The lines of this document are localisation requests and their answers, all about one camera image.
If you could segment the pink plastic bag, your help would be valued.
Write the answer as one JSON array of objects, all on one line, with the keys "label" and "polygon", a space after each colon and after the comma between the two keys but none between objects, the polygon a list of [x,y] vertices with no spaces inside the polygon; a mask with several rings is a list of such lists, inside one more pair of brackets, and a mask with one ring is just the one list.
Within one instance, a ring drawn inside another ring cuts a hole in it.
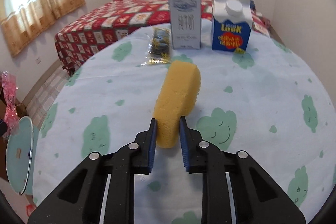
[{"label": "pink plastic bag", "polygon": [[15,135],[18,131],[19,117],[16,110],[16,77],[9,71],[2,72],[2,89],[6,102],[6,111],[3,121],[7,124],[7,130],[3,134],[3,139],[8,139],[10,135]]}]

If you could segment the yellow sponge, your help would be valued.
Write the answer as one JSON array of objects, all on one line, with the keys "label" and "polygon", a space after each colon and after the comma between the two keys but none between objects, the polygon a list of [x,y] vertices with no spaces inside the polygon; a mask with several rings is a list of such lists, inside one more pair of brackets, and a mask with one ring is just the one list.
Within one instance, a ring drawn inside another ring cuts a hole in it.
[{"label": "yellow sponge", "polygon": [[175,146],[179,120],[194,109],[200,87],[201,73],[195,64],[179,60],[171,63],[153,112],[159,147],[169,149]]}]

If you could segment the teal trash bin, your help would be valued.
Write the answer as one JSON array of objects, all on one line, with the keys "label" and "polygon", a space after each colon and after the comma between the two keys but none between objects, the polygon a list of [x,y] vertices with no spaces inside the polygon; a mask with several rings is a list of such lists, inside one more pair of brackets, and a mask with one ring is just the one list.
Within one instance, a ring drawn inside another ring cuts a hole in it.
[{"label": "teal trash bin", "polygon": [[19,120],[18,131],[6,148],[6,172],[12,189],[20,195],[33,194],[34,159],[39,130],[30,117]]}]

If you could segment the red bag on floor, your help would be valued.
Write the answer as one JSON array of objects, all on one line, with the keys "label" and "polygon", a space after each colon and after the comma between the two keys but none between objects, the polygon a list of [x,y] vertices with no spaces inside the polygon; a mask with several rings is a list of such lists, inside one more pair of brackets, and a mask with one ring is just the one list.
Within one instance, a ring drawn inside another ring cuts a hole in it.
[{"label": "red bag on floor", "polygon": [[27,216],[29,217],[33,212],[34,212],[34,210],[36,209],[37,207],[36,207],[36,205],[34,205],[34,204],[29,204],[29,205],[27,205],[26,206],[26,214],[27,214]]}]

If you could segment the dark snack wrapper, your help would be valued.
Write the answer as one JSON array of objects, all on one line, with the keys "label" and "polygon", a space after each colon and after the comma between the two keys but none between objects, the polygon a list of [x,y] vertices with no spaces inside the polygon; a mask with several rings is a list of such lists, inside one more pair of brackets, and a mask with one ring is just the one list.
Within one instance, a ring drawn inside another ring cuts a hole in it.
[{"label": "dark snack wrapper", "polygon": [[169,64],[171,61],[170,30],[163,27],[153,27],[153,34],[145,55],[143,65]]}]

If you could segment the blue look carton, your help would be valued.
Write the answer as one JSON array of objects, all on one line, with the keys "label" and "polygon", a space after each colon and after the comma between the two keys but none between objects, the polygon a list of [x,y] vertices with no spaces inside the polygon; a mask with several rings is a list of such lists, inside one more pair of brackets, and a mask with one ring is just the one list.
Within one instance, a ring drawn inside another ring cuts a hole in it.
[{"label": "blue look carton", "polygon": [[252,31],[251,0],[214,0],[212,49],[244,53]]}]

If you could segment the bed with red quilt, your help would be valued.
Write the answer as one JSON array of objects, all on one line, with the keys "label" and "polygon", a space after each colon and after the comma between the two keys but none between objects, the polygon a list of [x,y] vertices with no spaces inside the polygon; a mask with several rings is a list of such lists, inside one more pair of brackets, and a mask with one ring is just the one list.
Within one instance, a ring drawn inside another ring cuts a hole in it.
[{"label": "bed with red quilt", "polygon": [[55,48],[62,68],[72,74],[135,30],[169,22],[169,0],[112,0],[62,28],[55,35]]}]

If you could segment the grey milk carton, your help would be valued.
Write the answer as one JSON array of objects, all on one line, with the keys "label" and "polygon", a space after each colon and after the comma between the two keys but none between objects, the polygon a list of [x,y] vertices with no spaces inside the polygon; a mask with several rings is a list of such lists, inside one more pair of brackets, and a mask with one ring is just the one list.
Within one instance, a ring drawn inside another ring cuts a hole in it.
[{"label": "grey milk carton", "polygon": [[201,48],[201,0],[169,0],[173,48]]}]

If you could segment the wall socket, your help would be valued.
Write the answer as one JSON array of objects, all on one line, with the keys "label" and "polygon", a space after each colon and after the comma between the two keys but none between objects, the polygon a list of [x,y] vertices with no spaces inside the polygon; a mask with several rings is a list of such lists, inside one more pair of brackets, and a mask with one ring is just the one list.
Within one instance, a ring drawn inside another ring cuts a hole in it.
[{"label": "wall socket", "polygon": [[37,57],[36,59],[35,59],[35,62],[36,62],[36,64],[40,64],[41,63],[41,58],[40,57]]}]

